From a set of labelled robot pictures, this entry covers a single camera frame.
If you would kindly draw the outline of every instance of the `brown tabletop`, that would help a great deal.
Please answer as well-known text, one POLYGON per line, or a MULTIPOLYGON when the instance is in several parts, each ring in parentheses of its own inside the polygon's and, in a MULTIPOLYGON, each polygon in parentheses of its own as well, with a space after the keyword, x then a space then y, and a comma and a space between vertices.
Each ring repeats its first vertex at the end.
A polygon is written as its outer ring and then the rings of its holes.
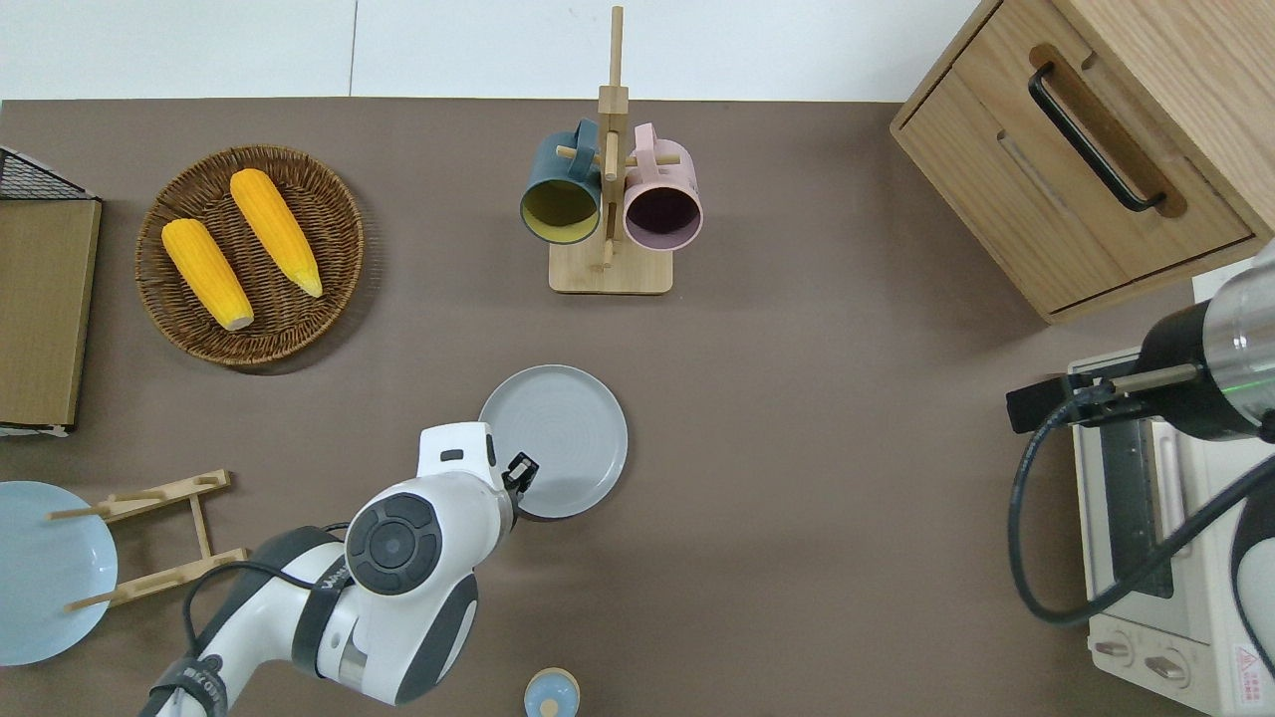
MULTIPOLYGON (((567 364, 629 421, 609 498, 519 523, 478 573, 451 675, 399 711, 268 665, 233 714, 521 714, 539 669, 581 714, 1191 714, 1090 663, 1010 583, 1025 443, 1006 390, 1139 343, 1186 285, 1046 327, 892 143, 895 105, 644 102, 695 157, 701 236, 672 292, 565 296, 518 218, 537 142, 593 102, 5 102, 0 143, 103 205, 79 430, 0 439, 0 480, 87 500, 214 468, 214 549, 348 519, 515 371, 567 364), (305 151, 358 195, 368 267, 333 332, 274 375, 186 356, 133 281, 164 184, 226 147, 305 151)), ((1058 439, 1025 529, 1056 603, 1082 593, 1058 439)), ((121 579, 198 558, 189 512, 112 527, 121 579)), ((205 620, 226 593, 196 605, 205 620)), ((0 714, 133 714, 182 652, 181 591, 107 611, 78 646, 0 670, 0 714)))

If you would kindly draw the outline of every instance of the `warning label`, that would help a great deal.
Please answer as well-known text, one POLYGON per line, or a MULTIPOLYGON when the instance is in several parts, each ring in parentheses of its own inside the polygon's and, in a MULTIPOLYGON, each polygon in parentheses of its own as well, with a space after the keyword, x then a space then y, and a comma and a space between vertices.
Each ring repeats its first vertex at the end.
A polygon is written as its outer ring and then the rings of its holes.
POLYGON ((1237 694, 1239 704, 1246 707, 1261 706, 1262 699, 1262 661, 1257 657, 1257 651, 1251 644, 1235 646, 1235 675, 1238 677, 1237 694))

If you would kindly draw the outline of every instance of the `yellow corn cob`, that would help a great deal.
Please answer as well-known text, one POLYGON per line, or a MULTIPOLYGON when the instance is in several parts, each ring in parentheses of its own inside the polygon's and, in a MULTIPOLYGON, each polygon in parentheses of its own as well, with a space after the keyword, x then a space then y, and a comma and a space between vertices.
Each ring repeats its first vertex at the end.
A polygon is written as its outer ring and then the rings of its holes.
POLYGON ((252 306, 244 287, 204 225, 198 219, 173 219, 159 236, 181 278, 222 328, 233 332, 252 323, 252 306))
POLYGON ((319 265, 279 190, 261 170, 231 175, 231 196, 283 276, 310 296, 323 296, 319 265))

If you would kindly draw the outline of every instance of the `round woven tray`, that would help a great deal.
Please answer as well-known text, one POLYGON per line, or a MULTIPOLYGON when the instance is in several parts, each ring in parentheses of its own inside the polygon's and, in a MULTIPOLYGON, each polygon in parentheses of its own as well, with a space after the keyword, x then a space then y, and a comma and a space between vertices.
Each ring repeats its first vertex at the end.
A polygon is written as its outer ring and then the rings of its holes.
POLYGON ((287 147, 224 149, 191 166, 159 193, 138 236, 136 282, 150 319, 178 348, 223 366, 284 358, 319 338, 346 309, 363 265, 363 219, 349 189, 332 170, 287 147), (279 188, 301 225, 323 279, 315 299, 288 281, 231 198, 231 175, 254 167, 279 188), (199 219, 235 269, 252 323, 223 329, 195 299, 163 249, 172 219, 199 219))

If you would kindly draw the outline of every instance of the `drawer handle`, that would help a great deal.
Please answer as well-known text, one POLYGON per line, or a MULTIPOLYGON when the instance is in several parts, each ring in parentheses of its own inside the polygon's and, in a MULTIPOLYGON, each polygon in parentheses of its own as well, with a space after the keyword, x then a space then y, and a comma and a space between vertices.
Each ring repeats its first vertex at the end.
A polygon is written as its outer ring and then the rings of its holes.
POLYGON ((1035 101, 1044 116, 1049 117, 1053 126, 1058 128, 1062 137, 1066 138, 1067 143, 1071 144, 1072 149, 1080 154, 1080 158, 1089 165, 1089 168, 1098 175, 1098 179, 1107 186, 1108 190, 1116 196, 1116 200, 1121 203, 1126 209, 1131 212, 1145 212, 1160 202, 1164 202, 1167 194, 1160 191, 1155 195, 1142 199, 1133 194, 1133 190, 1125 184, 1116 170, 1111 166, 1111 162, 1103 157, 1102 152, 1094 147, 1093 142, 1085 137, 1085 133, 1080 131, 1076 122, 1071 120, 1066 111, 1058 105, 1058 102, 1049 94, 1049 91, 1044 85, 1044 78, 1053 71, 1053 61, 1048 61, 1040 66, 1031 75, 1031 82, 1028 83, 1028 93, 1031 100, 1035 101))

